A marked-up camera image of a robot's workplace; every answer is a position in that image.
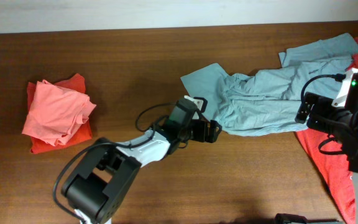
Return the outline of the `light blue t-shirt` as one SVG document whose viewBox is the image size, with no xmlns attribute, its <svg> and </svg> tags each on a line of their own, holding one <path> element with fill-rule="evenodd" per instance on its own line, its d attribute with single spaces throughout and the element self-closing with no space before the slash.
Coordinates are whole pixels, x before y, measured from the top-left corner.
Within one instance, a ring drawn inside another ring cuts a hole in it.
<svg viewBox="0 0 358 224">
<path fill-rule="evenodd" d="M 345 33 L 279 53 L 279 69 L 259 70 L 254 76 L 229 75 L 214 63 L 185 75 L 181 81 L 191 97 L 207 99 L 204 117 L 239 136 L 263 136 L 302 131 L 295 117 L 301 105 L 301 89 L 313 77 L 319 80 L 307 90 L 335 98 L 341 87 L 330 75 L 344 73 L 358 54 L 358 43 Z"/>
</svg>

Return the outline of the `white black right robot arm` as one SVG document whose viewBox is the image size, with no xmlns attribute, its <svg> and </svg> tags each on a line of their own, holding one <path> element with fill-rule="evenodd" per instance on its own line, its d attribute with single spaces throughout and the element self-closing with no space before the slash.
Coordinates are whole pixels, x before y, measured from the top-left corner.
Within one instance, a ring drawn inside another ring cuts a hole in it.
<svg viewBox="0 0 358 224">
<path fill-rule="evenodd" d="M 296 136 L 310 156 L 345 223 L 358 223 L 358 101 L 333 106 L 333 99 L 306 93 Z"/>
</svg>

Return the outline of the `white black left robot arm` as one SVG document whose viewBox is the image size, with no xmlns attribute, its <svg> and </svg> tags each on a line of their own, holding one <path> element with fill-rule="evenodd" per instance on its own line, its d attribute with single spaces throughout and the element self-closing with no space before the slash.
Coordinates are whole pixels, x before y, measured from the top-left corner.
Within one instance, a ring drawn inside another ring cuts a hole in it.
<svg viewBox="0 0 358 224">
<path fill-rule="evenodd" d="M 67 212 L 80 223 L 111 222 L 142 167 L 161 161 L 189 141 L 214 143 L 221 131 L 215 120 L 192 119 L 179 126 L 162 116 L 130 141 L 99 138 L 69 162 L 77 165 L 61 189 L 70 206 Z"/>
</svg>

